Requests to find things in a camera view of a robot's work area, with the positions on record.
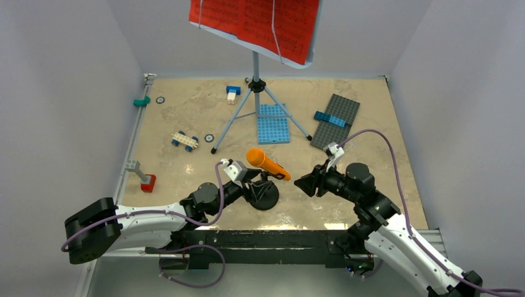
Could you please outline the black microphone stand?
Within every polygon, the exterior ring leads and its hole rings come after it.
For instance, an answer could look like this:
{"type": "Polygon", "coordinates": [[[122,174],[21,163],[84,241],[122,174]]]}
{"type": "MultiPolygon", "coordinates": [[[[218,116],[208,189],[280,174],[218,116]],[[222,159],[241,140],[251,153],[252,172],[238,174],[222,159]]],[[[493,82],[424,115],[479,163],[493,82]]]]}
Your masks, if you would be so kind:
{"type": "Polygon", "coordinates": [[[266,211],[275,207],[279,201],[279,190],[269,180],[269,173],[262,171],[260,179],[247,182],[246,201],[256,210],[266,211]]]}

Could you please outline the orange toy microphone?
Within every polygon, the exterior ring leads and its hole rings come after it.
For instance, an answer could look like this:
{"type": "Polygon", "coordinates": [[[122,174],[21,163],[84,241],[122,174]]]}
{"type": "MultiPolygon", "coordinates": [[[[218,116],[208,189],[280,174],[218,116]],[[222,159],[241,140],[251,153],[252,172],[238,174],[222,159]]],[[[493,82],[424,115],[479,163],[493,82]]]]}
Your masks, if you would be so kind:
{"type": "Polygon", "coordinates": [[[246,153],[246,160],[251,166],[267,171],[269,175],[278,180],[291,180],[291,174],[282,166],[271,160],[266,153],[259,148],[249,149],[246,153]]]}

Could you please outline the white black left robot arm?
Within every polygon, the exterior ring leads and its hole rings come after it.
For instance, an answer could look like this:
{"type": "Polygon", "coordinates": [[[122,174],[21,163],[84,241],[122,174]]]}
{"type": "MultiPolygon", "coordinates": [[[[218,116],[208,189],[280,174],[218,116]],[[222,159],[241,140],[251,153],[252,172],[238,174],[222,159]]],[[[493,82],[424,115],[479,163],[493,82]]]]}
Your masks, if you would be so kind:
{"type": "Polygon", "coordinates": [[[244,198],[257,210],[269,210],[279,200],[279,190],[261,170],[249,170],[240,184],[229,181],[221,186],[203,183],[179,202],[156,207],[116,205],[105,197],[64,222],[66,241],[61,251],[71,264],[98,259],[106,252],[127,248],[166,249],[176,253],[184,247],[179,231],[191,231],[214,224],[225,208],[244,198]]]}

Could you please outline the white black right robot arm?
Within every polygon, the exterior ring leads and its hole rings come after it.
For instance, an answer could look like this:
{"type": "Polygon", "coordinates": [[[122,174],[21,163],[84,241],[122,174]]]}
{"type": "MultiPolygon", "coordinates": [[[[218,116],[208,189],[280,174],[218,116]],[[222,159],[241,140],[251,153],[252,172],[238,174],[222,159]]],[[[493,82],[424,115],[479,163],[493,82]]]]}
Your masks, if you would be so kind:
{"type": "Polygon", "coordinates": [[[354,203],[358,221],[344,240],[357,252],[374,254],[402,275],[424,296],[480,296],[469,286],[482,284],[473,270],[450,262],[414,228],[406,225],[399,207],[377,190],[375,177],[363,163],[351,163],[345,173],[317,165],[294,184],[306,195],[330,192],[354,203]]]}

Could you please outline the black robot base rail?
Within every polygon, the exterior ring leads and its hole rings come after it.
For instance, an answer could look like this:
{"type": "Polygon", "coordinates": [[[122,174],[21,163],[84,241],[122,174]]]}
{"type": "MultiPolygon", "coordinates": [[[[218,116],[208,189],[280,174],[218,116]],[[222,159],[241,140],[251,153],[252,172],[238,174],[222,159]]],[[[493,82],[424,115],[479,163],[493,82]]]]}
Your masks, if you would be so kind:
{"type": "Polygon", "coordinates": [[[322,265],[368,278],[383,262],[345,230],[193,230],[171,236],[161,248],[161,267],[208,269],[210,264],[322,265]]]}

